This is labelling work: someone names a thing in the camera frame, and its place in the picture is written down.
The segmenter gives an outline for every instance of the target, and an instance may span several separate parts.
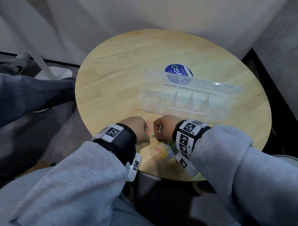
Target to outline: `plastic container lid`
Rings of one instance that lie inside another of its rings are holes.
[[[176,75],[153,69],[144,71],[142,110],[161,115],[175,115],[208,124],[218,124],[229,117],[226,95],[242,92],[229,84]]]

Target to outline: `wristband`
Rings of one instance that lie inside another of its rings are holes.
[[[124,166],[127,162],[133,164],[136,156],[136,134],[127,125],[109,125],[94,136],[92,141],[114,153]]]
[[[181,152],[182,156],[189,159],[196,141],[209,129],[208,124],[196,120],[180,121],[172,135],[173,140],[176,141],[177,150]]]

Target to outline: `round wooden table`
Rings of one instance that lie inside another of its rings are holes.
[[[244,91],[228,97],[230,118],[222,122],[248,134],[254,147],[262,150],[271,129],[271,110],[267,96],[254,74],[234,55],[195,35],[166,29],[131,31],[98,45],[84,60],[77,75],[75,94],[84,124],[94,136],[106,125],[140,115],[153,121],[161,115],[142,111],[140,94],[144,69],[164,71],[170,64],[187,66],[195,78],[242,86]],[[140,171],[157,177],[191,178],[174,157],[156,151],[154,133],[150,144],[137,151],[142,156]]]

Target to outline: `sneaker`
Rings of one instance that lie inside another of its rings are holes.
[[[2,64],[7,67],[10,67],[18,74],[21,71],[23,71],[26,67],[28,67],[30,63],[31,63],[31,56],[27,52],[23,52],[17,55],[15,58],[0,61],[0,65]]]

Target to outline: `fist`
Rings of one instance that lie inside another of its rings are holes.
[[[136,144],[146,143],[150,141],[147,135],[147,123],[138,116],[126,118],[118,123],[122,123],[131,128],[136,134]]]
[[[153,129],[156,139],[159,141],[173,141],[172,135],[178,122],[182,121],[173,115],[165,115],[154,121]]]

